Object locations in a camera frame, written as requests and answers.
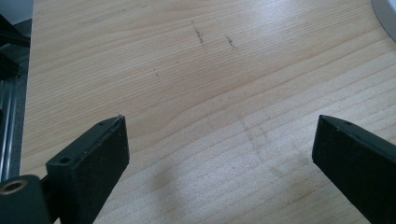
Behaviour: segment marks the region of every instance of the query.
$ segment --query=wooden table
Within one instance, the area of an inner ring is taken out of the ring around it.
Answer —
[[[312,162],[318,115],[396,143],[395,95],[369,0],[36,0],[21,172],[120,113],[95,223],[367,223]]]

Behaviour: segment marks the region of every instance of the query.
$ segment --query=light wood tabletop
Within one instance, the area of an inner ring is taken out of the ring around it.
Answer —
[[[369,0],[36,0],[21,173],[126,117],[95,223],[368,223],[312,162],[320,114],[396,143]]]

